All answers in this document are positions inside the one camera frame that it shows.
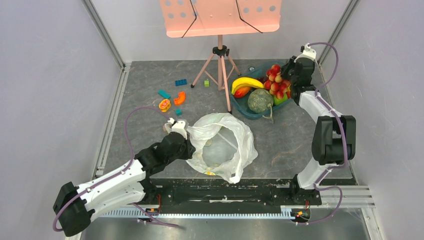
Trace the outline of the red cherry fruit cluster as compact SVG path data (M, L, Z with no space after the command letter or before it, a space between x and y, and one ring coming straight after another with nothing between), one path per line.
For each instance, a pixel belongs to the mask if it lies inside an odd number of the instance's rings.
M286 93L288 99L291 98L291 83L289 80L284 79L281 73L281 66L273 64L266 72L266 79L264 88L269 91L272 96L282 98Z

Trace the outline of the white plastic bag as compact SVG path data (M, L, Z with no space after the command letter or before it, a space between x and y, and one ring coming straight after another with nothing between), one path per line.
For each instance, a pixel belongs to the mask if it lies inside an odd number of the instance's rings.
M230 113L204 115L187 132L195 152L186 162L201 174L236 184L244 168L258 157L251 129Z

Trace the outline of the yellow banana fake fruit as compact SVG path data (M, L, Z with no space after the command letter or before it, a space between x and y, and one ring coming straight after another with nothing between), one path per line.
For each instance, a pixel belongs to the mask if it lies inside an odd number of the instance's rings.
M259 80L251 77L239 77L232 82L231 94L234 95L236 91L243 87L251 87L255 89L263 89L264 84Z

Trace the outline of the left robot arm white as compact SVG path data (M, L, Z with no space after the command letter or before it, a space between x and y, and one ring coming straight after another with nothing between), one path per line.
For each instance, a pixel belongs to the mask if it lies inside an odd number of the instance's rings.
M189 134L172 131L106 175L79 185L65 183L52 207L53 230L72 237L109 211L142 201L153 203L157 188L150 177L175 160L191 159L195 150Z

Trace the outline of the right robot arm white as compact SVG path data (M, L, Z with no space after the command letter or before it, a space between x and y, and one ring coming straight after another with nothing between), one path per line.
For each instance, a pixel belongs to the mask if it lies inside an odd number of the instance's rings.
M356 150L356 119L343 115L323 99L312 84L315 61L305 56L292 56L281 68L290 82L291 99L315 122L311 142L312 158L290 183L289 199L302 204L309 192L333 170L348 166Z

